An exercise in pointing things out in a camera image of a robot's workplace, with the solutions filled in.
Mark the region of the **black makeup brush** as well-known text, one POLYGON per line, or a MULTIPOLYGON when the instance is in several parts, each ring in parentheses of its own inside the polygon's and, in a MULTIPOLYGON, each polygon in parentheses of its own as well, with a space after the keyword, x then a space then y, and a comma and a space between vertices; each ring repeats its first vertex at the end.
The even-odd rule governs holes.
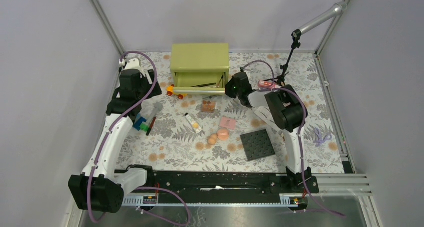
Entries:
POLYGON ((216 85, 217 85, 217 83, 213 82, 213 83, 207 83, 207 84, 194 85, 191 88, 205 88, 205 87, 211 87, 211 86, 213 87, 213 86, 216 86, 216 85))

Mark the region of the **orange beauty blender sponge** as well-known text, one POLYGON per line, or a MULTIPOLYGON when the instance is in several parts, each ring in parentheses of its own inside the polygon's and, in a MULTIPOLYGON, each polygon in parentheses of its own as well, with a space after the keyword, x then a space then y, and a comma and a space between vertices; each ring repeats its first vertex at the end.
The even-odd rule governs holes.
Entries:
POLYGON ((216 133, 211 134, 208 139, 207 139, 207 143, 211 146, 214 146, 218 141, 218 135, 216 133))

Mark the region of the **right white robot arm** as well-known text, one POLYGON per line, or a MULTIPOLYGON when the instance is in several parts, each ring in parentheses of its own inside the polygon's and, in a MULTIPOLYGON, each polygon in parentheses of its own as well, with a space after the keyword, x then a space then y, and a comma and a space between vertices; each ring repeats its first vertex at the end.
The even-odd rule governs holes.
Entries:
POLYGON ((264 109, 271 126, 282 130, 289 155, 287 169, 293 174, 287 178, 286 185, 293 193, 301 192, 312 175, 303 146, 308 110, 292 86, 281 87, 265 81, 263 86, 253 89, 247 73, 239 72, 225 85, 225 94, 245 107, 264 109))

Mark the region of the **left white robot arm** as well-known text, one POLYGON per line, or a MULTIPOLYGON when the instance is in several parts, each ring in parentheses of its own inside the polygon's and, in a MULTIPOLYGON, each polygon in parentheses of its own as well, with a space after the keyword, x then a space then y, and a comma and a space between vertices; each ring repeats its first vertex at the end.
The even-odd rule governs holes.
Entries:
POLYGON ((142 120, 140 101, 162 94, 158 84, 153 84, 154 70, 148 75, 138 69, 123 70, 119 87, 107 106, 105 124, 100 140, 90 161, 79 175, 68 181, 69 190, 80 210, 117 213, 124 197, 135 189, 148 193, 155 187, 151 167, 136 167, 116 177, 117 160, 124 141, 134 123, 142 120))

